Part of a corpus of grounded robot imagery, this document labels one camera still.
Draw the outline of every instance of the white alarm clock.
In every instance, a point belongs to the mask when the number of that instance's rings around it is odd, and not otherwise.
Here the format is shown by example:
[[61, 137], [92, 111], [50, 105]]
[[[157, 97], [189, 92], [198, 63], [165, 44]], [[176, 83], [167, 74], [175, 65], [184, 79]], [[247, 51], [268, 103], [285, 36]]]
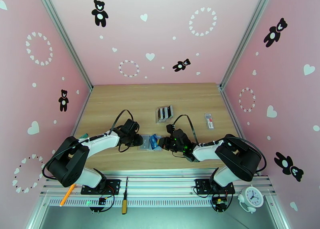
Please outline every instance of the white alarm clock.
[[241, 208], [246, 212], [250, 212], [251, 214], [256, 212], [256, 208], [259, 208], [263, 205], [262, 193], [253, 186], [242, 189], [238, 195], [238, 200]]

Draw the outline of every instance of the pink wall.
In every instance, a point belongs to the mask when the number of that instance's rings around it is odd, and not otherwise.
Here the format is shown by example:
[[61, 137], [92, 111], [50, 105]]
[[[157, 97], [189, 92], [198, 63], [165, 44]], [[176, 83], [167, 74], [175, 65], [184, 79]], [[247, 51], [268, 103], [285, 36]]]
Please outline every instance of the pink wall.
[[88, 88], [41, 0], [0, 0], [0, 20], [0, 228], [20, 229], [44, 183], [41, 166], [71, 134]]
[[[319, 15], [320, 0], [270, 0], [226, 88], [246, 138], [267, 157], [264, 173], [294, 229], [319, 228]], [[267, 48], [264, 38], [281, 18], [288, 26]], [[288, 175], [275, 163], [276, 152], [292, 158]], [[304, 172], [300, 182], [297, 168]]]
[[[220, 83], [258, 2], [100, 0], [102, 27], [94, 0], [52, 1], [94, 85]], [[172, 69], [187, 58], [185, 70]]]

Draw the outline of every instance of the black mounting bracket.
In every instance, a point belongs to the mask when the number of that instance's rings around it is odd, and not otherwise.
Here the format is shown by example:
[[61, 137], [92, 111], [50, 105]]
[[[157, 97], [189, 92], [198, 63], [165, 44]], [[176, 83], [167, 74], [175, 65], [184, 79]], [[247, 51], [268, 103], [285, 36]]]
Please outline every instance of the black mounting bracket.
[[81, 194], [82, 195], [112, 195], [113, 194], [113, 190], [114, 190], [114, 195], [118, 195], [119, 194], [119, 188], [120, 188], [120, 179], [107, 179], [106, 180], [106, 186], [105, 186], [105, 190], [104, 191], [97, 191], [94, 190], [93, 188], [90, 188], [89, 186], [82, 186], [81, 189]]
[[219, 191], [214, 192], [213, 189], [211, 189], [211, 184], [209, 182], [209, 179], [196, 179], [194, 180], [196, 182], [196, 191], [199, 195], [207, 195], [207, 194], [225, 194], [225, 190], [228, 194], [235, 194], [236, 191], [234, 190], [234, 186], [232, 183], [229, 183], [226, 187], [221, 188]]

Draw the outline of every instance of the circle of hearts decal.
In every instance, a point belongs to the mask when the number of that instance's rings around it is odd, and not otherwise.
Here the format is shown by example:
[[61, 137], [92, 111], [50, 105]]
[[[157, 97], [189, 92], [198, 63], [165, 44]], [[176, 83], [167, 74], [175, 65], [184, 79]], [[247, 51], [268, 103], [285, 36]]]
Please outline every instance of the circle of hearts decal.
[[[45, 59], [40, 59], [38, 58], [37, 56], [33, 55], [32, 54], [32, 51], [29, 49], [29, 47], [31, 46], [32, 44], [32, 39], [33, 38], [36, 38], [36, 37], [40, 37], [42, 38], [46, 44], [48, 45], [49, 47], [49, 50], [50, 50], [50, 54], [48, 56], [48, 58], [45, 58]], [[27, 47], [27, 53], [30, 55], [30, 59], [32, 61], [34, 61], [36, 64], [38, 65], [41, 65], [41, 66], [44, 66], [44, 65], [49, 65], [49, 63], [52, 61], [52, 57], [53, 57], [53, 53], [52, 53], [52, 46], [51, 46], [51, 43], [50, 41], [47, 39], [47, 37], [45, 35], [42, 35], [42, 33], [38, 32], [38, 33], [35, 33], [35, 32], [32, 32], [30, 35], [27, 36], [27, 41], [26, 41], [26, 47]]]
[[30, 163], [32, 160], [37, 160], [39, 162], [41, 162], [41, 169], [44, 167], [44, 164], [43, 164], [43, 158], [42, 156], [37, 156], [36, 154], [32, 154], [30, 157], [28, 158], [24, 158], [22, 161], [21, 161], [21, 164], [19, 165], [19, 167], [17, 167], [14, 172], [13, 172], [13, 175], [14, 175], [14, 180], [12, 181], [12, 186], [15, 188], [16, 192], [17, 193], [20, 193], [20, 192], [23, 192], [23, 193], [28, 193], [29, 192], [29, 189], [32, 189], [34, 188], [35, 186], [38, 185], [37, 181], [39, 181], [41, 178], [42, 178], [42, 173], [39, 174], [39, 177], [38, 177], [38, 180], [36, 180], [32, 186], [30, 187], [25, 187], [25, 188], [22, 188], [19, 184], [18, 184], [18, 174], [20, 173], [20, 169], [22, 166], [24, 166], [25, 164], [27, 163]]
[[[250, 103], [250, 106], [244, 106], [244, 104], [242, 103], [242, 98], [246, 94], [249, 94], [249, 95], [252, 96], [252, 103]], [[252, 109], [255, 108], [255, 106], [256, 106], [256, 96], [255, 96], [255, 94], [254, 94], [252, 89], [249, 89], [249, 87], [246, 87], [246, 88], [241, 90], [241, 93], [239, 94], [239, 104], [240, 104], [240, 108], [244, 112], [251, 112]]]
[[[122, 70], [122, 67], [124, 64], [132, 64], [132, 66], [134, 67], [134, 71], [135, 71], [134, 74], [124, 73]], [[120, 74], [122, 74], [125, 77], [129, 77], [129, 78], [133, 78], [133, 77], [137, 76], [138, 73], [140, 72], [139, 65], [136, 64], [134, 61], [130, 61], [130, 60], [124, 60], [123, 62], [121, 62], [118, 68], [119, 68]]]
[[[216, 16], [216, 12], [213, 10], [211, 11], [211, 8], [200, 8], [200, 10], [196, 10], [194, 12], [193, 15], [191, 15], [190, 17], [190, 21], [189, 21], [189, 30], [191, 31], [192, 34], [194, 34], [195, 36], [204, 36], [210, 33], [210, 31], [213, 30], [213, 27], [216, 26], [217, 23], [217, 16]], [[210, 14], [212, 16], [212, 24], [208, 27], [208, 30], [206, 30], [205, 32], [198, 32], [196, 29], [194, 29], [194, 27], [192, 26], [193, 24], [193, 20], [196, 18], [196, 16], [200, 13], [200, 12], [204, 12], [207, 14]]]

